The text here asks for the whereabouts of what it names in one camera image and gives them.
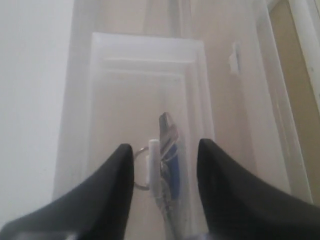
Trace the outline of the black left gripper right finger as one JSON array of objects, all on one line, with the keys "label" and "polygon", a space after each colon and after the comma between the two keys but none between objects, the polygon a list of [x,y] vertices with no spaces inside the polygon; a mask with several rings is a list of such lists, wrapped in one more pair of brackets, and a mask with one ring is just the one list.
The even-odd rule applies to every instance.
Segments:
[{"label": "black left gripper right finger", "polygon": [[320,208],[266,183],[213,140],[199,141],[197,185],[211,240],[318,240]]}]

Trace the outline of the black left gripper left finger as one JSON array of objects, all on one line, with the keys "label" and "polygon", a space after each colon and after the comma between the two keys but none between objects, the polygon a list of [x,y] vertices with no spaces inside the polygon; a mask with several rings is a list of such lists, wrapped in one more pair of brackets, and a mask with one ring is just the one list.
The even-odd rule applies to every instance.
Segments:
[{"label": "black left gripper left finger", "polygon": [[133,197],[133,150],[120,144],[85,181],[6,223],[2,240],[123,240]]}]

